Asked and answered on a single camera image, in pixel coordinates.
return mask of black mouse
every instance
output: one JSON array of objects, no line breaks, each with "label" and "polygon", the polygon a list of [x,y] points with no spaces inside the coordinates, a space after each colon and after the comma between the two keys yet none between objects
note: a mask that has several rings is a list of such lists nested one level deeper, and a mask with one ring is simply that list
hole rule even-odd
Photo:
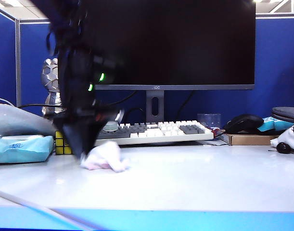
[{"label": "black mouse", "polygon": [[280,142],[277,146],[276,146],[276,150],[279,153],[283,153],[283,154],[289,154],[291,152],[291,147],[290,145],[284,143],[284,142]]},{"label": "black mouse", "polygon": [[237,134],[239,131],[248,131],[260,127],[264,120],[256,115],[243,114],[229,121],[224,129],[228,134]]}]

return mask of white desk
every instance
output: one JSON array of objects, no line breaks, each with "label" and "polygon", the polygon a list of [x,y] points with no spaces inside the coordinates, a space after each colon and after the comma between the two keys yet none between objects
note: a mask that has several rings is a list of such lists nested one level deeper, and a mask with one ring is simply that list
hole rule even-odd
[{"label": "white desk", "polygon": [[[270,149],[122,148],[131,162],[123,173],[88,171],[72,155],[52,155],[45,163],[0,166],[0,190],[72,211],[294,212],[294,155]],[[0,199],[1,207],[18,206]]]}]

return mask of white plush toy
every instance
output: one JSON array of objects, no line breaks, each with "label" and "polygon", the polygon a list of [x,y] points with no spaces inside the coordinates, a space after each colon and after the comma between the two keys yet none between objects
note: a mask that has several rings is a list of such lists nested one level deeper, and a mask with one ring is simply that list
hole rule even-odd
[{"label": "white plush toy", "polygon": [[272,147],[277,147],[280,142],[288,144],[292,149],[294,149],[294,125],[291,128],[288,128],[283,134],[278,138],[275,138],[270,141]]}]

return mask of monitor bezel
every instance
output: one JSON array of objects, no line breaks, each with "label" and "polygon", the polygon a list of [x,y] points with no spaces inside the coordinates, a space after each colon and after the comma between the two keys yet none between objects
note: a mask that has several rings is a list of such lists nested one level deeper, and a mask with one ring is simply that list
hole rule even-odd
[{"label": "monitor bezel", "polygon": [[95,85],[96,90],[253,90],[255,84],[235,85]]}]

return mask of robot figurine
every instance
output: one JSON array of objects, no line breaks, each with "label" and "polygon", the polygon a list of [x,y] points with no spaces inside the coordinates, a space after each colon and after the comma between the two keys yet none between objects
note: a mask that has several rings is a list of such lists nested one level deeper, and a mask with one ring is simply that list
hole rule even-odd
[{"label": "robot figurine", "polygon": [[[46,59],[44,61],[41,81],[49,92],[45,104],[61,105],[60,90],[58,88],[58,59]],[[42,107],[43,116],[48,119],[62,111],[63,109],[59,107]]]}]

